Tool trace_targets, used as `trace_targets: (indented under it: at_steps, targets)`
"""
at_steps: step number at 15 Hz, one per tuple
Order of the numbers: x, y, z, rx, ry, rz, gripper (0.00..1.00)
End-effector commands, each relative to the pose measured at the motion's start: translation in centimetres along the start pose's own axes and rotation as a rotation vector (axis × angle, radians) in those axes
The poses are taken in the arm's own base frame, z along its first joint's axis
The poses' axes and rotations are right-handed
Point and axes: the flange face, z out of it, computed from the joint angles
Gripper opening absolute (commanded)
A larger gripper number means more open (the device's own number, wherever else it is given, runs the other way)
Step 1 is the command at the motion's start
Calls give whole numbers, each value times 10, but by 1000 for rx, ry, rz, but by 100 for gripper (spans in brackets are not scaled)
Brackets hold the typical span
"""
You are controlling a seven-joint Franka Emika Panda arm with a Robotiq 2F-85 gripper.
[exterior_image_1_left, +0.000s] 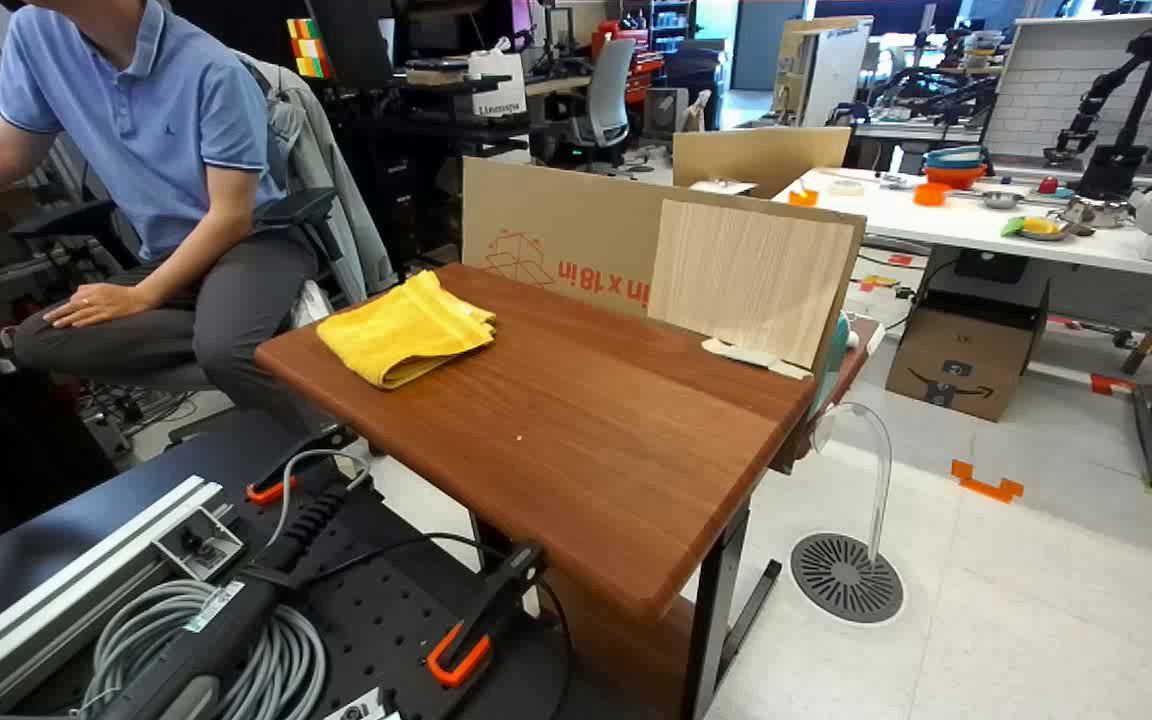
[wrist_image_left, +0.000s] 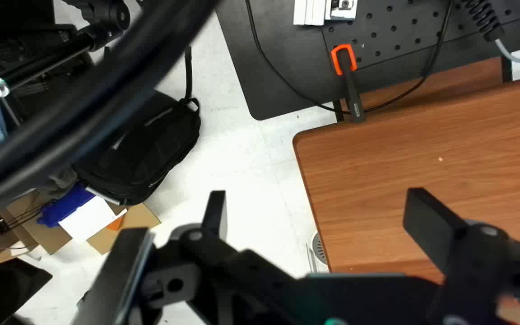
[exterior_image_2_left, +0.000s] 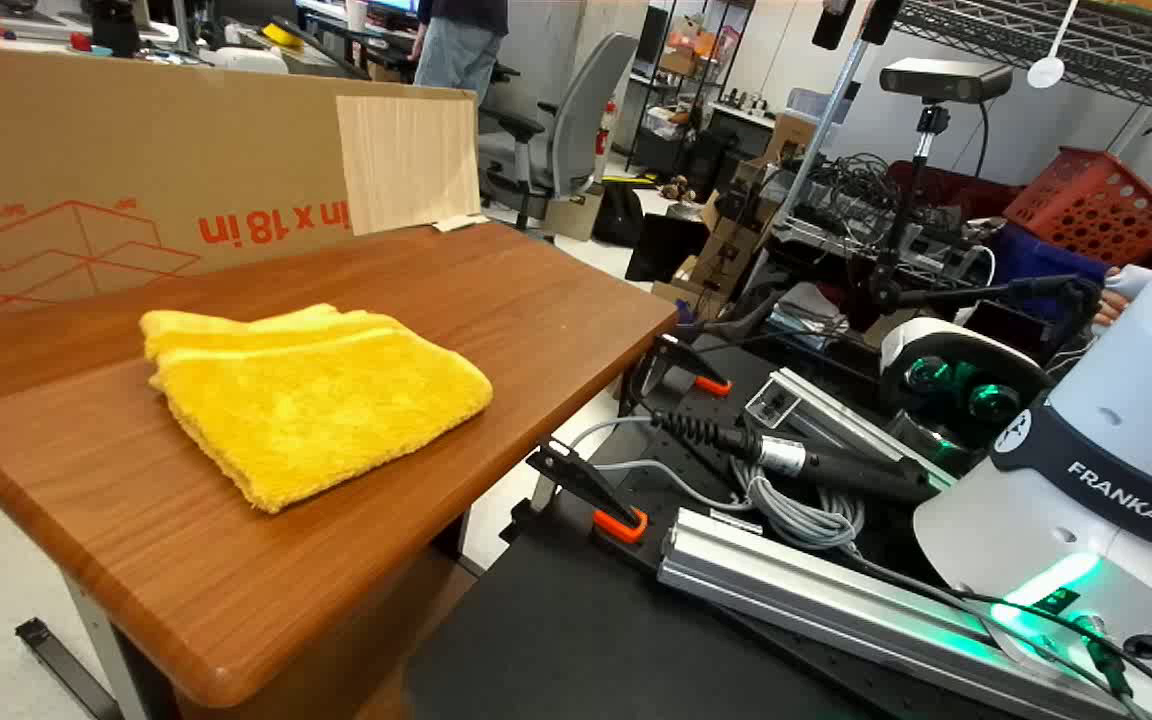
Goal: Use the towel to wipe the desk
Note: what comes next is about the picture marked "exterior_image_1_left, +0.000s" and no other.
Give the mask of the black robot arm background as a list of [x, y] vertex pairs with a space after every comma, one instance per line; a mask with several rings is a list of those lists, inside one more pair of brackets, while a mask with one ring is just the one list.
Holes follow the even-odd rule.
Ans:
[[[1113, 93], [1131, 77], [1145, 72], [1138, 83], [1138, 96], [1127, 105], [1127, 114], [1113, 143], [1098, 141], [1098, 120]], [[1087, 200], [1123, 200], [1131, 190], [1131, 178], [1145, 162], [1145, 143], [1138, 141], [1139, 114], [1152, 100], [1152, 27], [1127, 39], [1127, 58], [1106, 77], [1093, 78], [1085, 93], [1077, 114], [1055, 133], [1055, 143], [1044, 153], [1047, 162], [1069, 162], [1087, 154], [1085, 174], [1077, 178], [1077, 190]]]

